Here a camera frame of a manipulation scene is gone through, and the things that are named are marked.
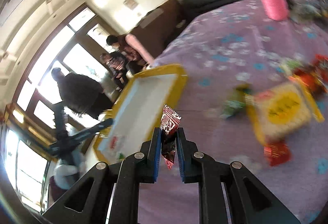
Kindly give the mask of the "white gloved left hand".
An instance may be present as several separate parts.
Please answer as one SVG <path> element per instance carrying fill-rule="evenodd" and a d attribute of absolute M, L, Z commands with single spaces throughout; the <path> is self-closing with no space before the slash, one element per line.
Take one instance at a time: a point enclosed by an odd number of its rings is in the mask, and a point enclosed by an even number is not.
<path fill-rule="evenodd" d="M 81 178 L 86 173 L 85 157 L 79 149 L 72 152 L 73 164 L 67 165 L 60 158 L 54 169 L 54 180 L 58 187 L 69 190 L 77 180 L 73 180 L 72 176 L 78 175 Z"/>

